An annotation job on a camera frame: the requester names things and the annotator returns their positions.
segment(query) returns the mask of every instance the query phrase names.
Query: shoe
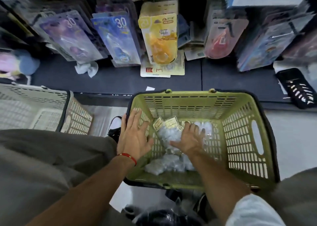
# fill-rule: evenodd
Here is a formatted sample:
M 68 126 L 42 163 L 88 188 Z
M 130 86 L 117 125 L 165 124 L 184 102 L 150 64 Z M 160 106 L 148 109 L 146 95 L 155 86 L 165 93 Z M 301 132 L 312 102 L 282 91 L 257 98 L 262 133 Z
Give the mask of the shoe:
M 119 136 L 121 133 L 121 119 L 122 117 L 120 116 L 116 116 L 115 118 L 113 118 L 108 131 L 108 136 L 113 138 L 113 140 L 115 140 L 116 143 L 118 143 Z

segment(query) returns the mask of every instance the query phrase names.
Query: white sleeve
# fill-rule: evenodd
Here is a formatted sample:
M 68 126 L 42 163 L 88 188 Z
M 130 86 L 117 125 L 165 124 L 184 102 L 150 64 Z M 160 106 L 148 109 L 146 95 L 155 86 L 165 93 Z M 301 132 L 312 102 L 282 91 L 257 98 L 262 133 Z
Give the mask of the white sleeve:
M 285 224 L 265 200 L 249 194 L 237 202 L 226 226 L 285 226 Z

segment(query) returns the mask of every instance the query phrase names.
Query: white shopping basket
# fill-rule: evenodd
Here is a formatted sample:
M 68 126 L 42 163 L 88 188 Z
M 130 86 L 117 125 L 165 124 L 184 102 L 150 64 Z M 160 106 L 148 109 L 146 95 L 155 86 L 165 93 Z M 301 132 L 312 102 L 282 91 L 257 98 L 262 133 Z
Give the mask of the white shopping basket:
M 93 116 L 73 92 L 0 84 L 0 130 L 38 129 L 88 134 Z

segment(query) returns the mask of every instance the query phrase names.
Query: shopping basket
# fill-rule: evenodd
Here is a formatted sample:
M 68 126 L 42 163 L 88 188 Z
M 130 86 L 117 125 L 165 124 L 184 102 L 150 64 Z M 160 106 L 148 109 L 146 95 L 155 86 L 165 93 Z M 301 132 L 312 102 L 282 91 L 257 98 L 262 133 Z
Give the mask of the shopping basket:
M 88 134 L 93 116 L 70 91 L 0 84 L 0 130 L 38 129 Z
M 158 176 L 144 171 L 144 166 L 165 154 L 165 148 L 153 128 L 161 117 L 177 116 L 179 122 L 210 121 L 212 136 L 205 150 L 252 189 L 271 188 L 279 182 L 276 145 L 271 126 L 256 96 L 249 92 L 140 92 L 130 101 L 127 116 L 133 108 L 142 109 L 140 124 L 150 121 L 146 135 L 153 136 L 152 150 L 142 157 L 125 183 L 134 186 L 203 190 L 195 171 L 164 172 Z M 258 150 L 252 125 L 256 123 L 263 152 Z

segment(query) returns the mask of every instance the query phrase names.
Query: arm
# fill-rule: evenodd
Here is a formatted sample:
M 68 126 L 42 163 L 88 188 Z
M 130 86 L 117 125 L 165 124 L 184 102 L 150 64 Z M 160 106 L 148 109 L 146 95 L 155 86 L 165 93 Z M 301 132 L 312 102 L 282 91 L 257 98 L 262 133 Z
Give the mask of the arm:
M 126 115 L 122 117 L 121 134 L 117 153 L 128 153 L 136 160 L 151 149 L 154 141 L 148 142 L 145 130 L 148 122 L 138 128 L 142 111 L 133 110 L 125 125 Z M 97 225 L 109 202 L 127 175 L 133 168 L 134 161 L 126 156 L 116 156 L 99 172 L 72 188 L 59 201 L 35 217 L 27 226 L 56 226 L 56 225 Z
M 233 212 L 236 203 L 251 193 L 250 189 L 212 159 L 203 149 L 204 130 L 199 135 L 195 124 L 185 123 L 181 141 L 171 145 L 185 153 L 201 175 L 206 196 L 212 209 L 223 224 Z

